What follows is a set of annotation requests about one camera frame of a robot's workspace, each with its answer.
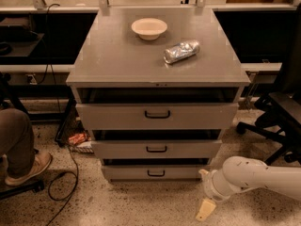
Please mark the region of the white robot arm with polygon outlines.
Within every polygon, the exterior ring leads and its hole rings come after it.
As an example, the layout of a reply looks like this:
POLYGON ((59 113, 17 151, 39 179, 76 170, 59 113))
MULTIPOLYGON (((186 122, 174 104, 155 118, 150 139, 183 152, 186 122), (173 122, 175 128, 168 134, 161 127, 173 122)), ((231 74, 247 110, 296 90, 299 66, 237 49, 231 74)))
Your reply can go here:
POLYGON ((263 161, 242 156, 226 159, 220 169, 201 169, 204 197, 196 220, 204 221, 218 202, 232 195, 265 188, 301 200, 301 169, 268 166, 263 161))

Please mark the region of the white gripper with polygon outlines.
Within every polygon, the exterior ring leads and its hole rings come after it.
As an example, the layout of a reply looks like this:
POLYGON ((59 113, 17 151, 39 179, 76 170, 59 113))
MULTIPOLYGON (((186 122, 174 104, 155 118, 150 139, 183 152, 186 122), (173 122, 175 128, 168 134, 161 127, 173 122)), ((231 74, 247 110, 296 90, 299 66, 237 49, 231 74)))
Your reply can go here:
POLYGON ((216 208, 215 202, 223 202, 230 197, 230 187, 220 170, 200 169, 198 173, 202 176, 203 190, 207 198, 202 200, 196 220, 204 221, 216 208))

